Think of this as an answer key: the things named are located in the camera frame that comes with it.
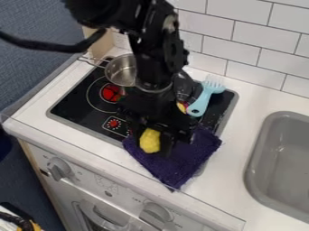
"black stovetop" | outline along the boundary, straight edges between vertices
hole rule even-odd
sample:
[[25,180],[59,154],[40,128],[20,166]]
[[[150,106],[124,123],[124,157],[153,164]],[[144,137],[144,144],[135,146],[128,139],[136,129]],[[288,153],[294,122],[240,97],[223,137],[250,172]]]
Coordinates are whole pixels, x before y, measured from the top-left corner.
[[[106,58],[100,66],[106,67],[111,60]],[[120,90],[107,80],[104,69],[96,68],[51,109],[51,118],[94,135],[100,134],[98,137],[105,135],[122,142],[129,132],[125,117],[117,114]],[[215,133],[234,97],[235,93],[230,91],[213,95],[201,119],[204,126]]]

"yellow sponge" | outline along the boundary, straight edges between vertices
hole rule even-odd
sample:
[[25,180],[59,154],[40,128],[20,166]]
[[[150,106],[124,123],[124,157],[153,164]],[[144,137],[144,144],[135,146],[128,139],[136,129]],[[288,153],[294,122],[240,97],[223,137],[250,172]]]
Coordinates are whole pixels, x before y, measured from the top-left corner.
[[161,133],[147,128],[139,139],[139,145],[146,153],[155,153],[160,151]]
[[182,113],[187,114],[187,108],[185,108],[184,104],[177,102],[177,106]]

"white tile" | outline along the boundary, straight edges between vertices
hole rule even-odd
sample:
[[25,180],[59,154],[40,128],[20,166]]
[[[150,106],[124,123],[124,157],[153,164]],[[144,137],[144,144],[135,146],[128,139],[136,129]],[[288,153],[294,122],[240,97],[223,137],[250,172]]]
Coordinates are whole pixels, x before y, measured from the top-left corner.
[[194,11],[198,13],[205,13],[206,0],[168,0],[174,7]]
[[287,5],[295,5],[309,8],[308,0],[267,0],[268,2],[287,4]]
[[299,33],[236,22],[233,41],[294,53]]
[[302,34],[296,54],[309,57],[309,35]]
[[204,36],[202,52],[227,60],[256,65],[260,48]]
[[180,31],[180,35],[186,49],[201,52],[202,35],[183,31]]
[[283,91],[301,97],[309,97],[309,80],[295,76],[287,76]]
[[230,39],[234,22],[227,19],[179,11],[181,29],[223,39]]
[[207,77],[207,72],[205,72],[204,70],[200,70],[200,69],[195,69],[192,67],[184,67],[183,70],[185,72],[187,72],[187,74],[194,80],[197,81],[204,81],[205,78]]
[[131,46],[126,35],[118,32],[113,32],[113,37],[114,45],[116,47],[131,51]]
[[260,69],[246,64],[229,61],[226,76],[279,90],[282,87],[286,75],[267,69]]
[[227,61],[212,56],[191,52],[189,56],[189,66],[202,69],[212,73],[224,75]]
[[309,32],[309,9],[274,5],[269,25],[295,32]]
[[256,0],[208,0],[207,14],[267,24],[271,5]]
[[309,59],[291,54],[263,49],[258,66],[309,78]]

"blue brush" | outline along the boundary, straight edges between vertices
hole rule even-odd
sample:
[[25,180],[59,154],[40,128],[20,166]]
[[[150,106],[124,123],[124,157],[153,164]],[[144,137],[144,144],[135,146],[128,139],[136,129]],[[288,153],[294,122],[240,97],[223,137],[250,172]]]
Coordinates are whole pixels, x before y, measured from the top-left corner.
[[195,100],[187,108],[187,114],[194,117],[201,117],[206,112],[208,104],[211,99],[212,94],[220,94],[225,91],[225,87],[220,81],[221,77],[214,77],[209,75],[205,81],[203,81],[202,87],[203,91],[201,92],[199,98]]

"purple cloth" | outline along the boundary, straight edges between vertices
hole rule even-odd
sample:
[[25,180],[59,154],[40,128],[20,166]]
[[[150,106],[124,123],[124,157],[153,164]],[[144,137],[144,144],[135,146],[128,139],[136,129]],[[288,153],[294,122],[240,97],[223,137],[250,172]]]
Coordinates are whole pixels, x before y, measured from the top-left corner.
[[179,189],[221,146],[222,141],[204,127],[198,127],[192,144],[175,145],[165,159],[157,154],[144,153],[136,146],[134,137],[124,140],[125,149],[163,184]]

